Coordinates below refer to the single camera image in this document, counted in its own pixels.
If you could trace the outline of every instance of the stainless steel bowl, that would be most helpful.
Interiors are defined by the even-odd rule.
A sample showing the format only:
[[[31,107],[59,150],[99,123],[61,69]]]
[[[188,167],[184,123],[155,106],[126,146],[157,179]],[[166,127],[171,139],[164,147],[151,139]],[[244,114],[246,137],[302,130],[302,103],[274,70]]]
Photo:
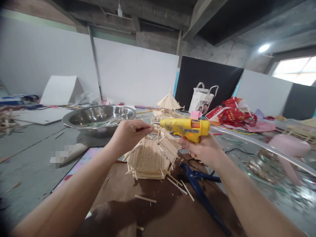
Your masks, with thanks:
[[[63,123],[79,132],[90,136],[103,138],[114,134],[118,124],[106,127],[87,127],[85,125],[107,121],[110,118],[122,117],[124,120],[132,120],[136,116],[136,111],[125,106],[97,105],[84,109],[79,109],[66,114]]]

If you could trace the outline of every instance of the smartphone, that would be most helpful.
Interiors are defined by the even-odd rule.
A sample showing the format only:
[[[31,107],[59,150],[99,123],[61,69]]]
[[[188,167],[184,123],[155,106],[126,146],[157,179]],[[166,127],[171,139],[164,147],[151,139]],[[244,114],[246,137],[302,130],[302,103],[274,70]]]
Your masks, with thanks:
[[[91,147],[89,148],[85,154],[76,162],[76,164],[69,170],[69,172],[59,181],[59,183],[53,188],[53,190],[50,192],[52,193],[55,189],[59,188],[64,182],[69,180],[71,176],[76,173],[77,170],[79,170],[85,163],[87,163],[96,153],[99,152],[100,149],[103,147]]]

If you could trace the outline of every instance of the black backdrop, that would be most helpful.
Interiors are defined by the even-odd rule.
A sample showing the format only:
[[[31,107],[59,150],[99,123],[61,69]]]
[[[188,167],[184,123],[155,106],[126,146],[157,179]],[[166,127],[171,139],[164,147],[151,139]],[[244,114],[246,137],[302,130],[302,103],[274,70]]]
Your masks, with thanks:
[[[211,102],[210,111],[232,96],[243,72],[243,68],[183,56],[175,99],[180,106],[185,106],[185,110],[189,110],[193,88],[199,82],[203,82],[206,89],[218,85],[219,89]]]
[[[316,87],[293,83],[283,116],[288,119],[310,119],[313,117],[315,109]]]

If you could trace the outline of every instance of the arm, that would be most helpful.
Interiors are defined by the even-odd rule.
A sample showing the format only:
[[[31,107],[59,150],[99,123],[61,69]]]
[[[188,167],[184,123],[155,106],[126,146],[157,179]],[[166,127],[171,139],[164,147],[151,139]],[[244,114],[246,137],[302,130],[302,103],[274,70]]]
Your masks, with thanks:
[[[151,133],[141,120],[120,123],[110,142],[12,231],[12,236],[72,236],[89,212],[111,166]]]
[[[227,191],[229,200],[249,237],[305,236],[257,189],[224,153],[222,147],[209,133],[201,137],[199,144],[181,138],[179,144],[187,148],[193,157],[213,168]]]

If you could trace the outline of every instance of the yellow hot glue gun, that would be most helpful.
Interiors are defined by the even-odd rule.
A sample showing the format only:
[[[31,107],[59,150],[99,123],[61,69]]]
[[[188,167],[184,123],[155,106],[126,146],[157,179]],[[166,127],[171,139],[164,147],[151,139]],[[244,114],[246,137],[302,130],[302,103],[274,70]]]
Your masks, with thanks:
[[[160,125],[168,131],[184,135],[194,143],[199,143],[200,136],[208,135],[208,131],[210,130],[210,122],[206,120],[196,121],[187,118],[167,118],[153,123]]]

